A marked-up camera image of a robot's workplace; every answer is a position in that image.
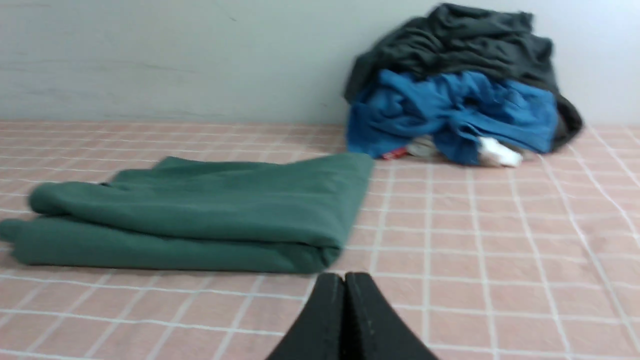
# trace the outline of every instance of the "bed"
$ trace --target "bed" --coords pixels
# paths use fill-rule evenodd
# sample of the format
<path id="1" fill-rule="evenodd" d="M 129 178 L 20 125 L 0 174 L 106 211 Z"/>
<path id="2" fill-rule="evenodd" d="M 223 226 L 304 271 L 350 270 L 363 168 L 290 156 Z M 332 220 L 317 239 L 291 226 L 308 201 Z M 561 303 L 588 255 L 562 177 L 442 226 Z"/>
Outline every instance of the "bed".
<path id="1" fill-rule="evenodd" d="M 0 122 L 0 217 L 42 181 L 172 155 L 286 163 L 339 126 Z M 443 360 L 640 356 L 640 127 L 590 127 L 516 169 L 379 161 L 332 271 L 368 271 Z M 23 266 L 0 242 L 0 359 L 256 360 L 312 276 Z"/>

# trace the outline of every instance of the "green fabric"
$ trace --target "green fabric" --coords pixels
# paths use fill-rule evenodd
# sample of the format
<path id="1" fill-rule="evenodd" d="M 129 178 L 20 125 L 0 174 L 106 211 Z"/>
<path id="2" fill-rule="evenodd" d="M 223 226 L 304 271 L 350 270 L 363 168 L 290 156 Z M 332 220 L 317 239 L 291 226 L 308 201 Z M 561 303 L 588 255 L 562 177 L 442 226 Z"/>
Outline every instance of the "green fabric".
<path id="1" fill-rule="evenodd" d="M 0 223 L 30 265 L 314 273 L 349 238 L 374 162 L 338 154 L 286 165 L 166 158 L 108 184 L 45 183 L 45 216 Z"/>

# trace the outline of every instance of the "red tag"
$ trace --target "red tag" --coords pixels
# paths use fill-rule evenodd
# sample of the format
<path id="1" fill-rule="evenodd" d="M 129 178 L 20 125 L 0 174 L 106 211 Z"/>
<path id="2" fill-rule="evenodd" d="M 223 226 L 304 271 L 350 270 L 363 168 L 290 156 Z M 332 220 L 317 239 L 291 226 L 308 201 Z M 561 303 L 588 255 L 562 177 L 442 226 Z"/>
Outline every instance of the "red tag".
<path id="1" fill-rule="evenodd" d="M 382 158 L 384 160 L 393 160 L 393 159 L 402 158 L 404 155 L 407 155 L 406 147 L 401 147 L 400 149 L 396 149 L 386 154 L 383 154 Z"/>

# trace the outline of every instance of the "pile of clothes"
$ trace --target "pile of clothes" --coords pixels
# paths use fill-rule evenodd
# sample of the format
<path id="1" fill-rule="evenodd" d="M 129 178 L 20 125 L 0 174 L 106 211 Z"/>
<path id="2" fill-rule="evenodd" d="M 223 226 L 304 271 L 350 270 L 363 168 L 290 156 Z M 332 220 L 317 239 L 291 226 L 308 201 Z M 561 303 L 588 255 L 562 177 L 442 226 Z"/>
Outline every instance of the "pile of clothes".
<path id="1" fill-rule="evenodd" d="M 532 21 L 441 4 L 384 36 L 346 85 L 349 151 L 517 166 L 568 143 L 582 119 L 558 89 L 553 42 L 533 35 Z"/>

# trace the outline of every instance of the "white wall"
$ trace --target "white wall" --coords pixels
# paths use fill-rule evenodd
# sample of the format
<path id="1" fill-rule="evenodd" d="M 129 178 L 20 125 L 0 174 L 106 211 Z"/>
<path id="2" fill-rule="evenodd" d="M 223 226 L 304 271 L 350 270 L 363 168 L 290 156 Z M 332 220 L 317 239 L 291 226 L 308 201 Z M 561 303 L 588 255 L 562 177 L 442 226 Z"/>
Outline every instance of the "white wall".
<path id="1" fill-rule="evenodd" d="M 640 124 L 640 1 L 468 0 L 536 14 L 565 96 Z M 431 0 L 0 0 L 0 118 L 343 122 L 353 57 Z"/>

